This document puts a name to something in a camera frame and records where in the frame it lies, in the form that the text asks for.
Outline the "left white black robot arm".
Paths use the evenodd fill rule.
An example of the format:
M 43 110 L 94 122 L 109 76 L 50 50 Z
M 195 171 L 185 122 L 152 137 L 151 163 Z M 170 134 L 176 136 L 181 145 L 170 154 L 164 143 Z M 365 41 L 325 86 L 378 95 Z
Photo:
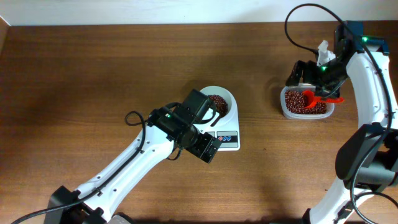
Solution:
M 174 150 L 185 149 L 209 163 L 221 141 L 198 129 L 216 118 L 210 97 L 192 90 L 182 103 L 154 109 L 137 138 L 105 169 L 74 191 L 61 186 L 51 196 L 45 223 L 107 223 L 125 196 Z

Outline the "orange measuring scoop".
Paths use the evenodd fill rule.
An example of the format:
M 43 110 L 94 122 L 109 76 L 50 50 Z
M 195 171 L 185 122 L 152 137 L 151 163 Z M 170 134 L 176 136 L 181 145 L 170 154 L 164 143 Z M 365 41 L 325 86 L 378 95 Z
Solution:
M 315 93 L 310 90 L 305 90 L 302 95 L 307 98 L 307 104 L 305 109 L 310 109 L 316 106 L 317 103 L 343 103 L 345 100 L 343 98 L 322 98 L 320 96 L 315 96 Z

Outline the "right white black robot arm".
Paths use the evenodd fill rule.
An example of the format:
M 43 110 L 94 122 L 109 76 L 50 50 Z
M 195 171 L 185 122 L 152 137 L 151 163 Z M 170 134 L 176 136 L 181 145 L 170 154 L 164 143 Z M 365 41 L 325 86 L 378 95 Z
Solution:
M 308 86 L 323 100 L 337 100 L 351 80 L 358 110 L 358 130 L 336 155 L 336 178 L 302 223 L 344 223 L 367 199 L 385 196 L 397 185 L 397 101 L 389 76 L 386 41 L 364 34 L 362 22 L 342 22 L 334 50 L 320 47 L 316 61 L 298 61 L 285 86 Z

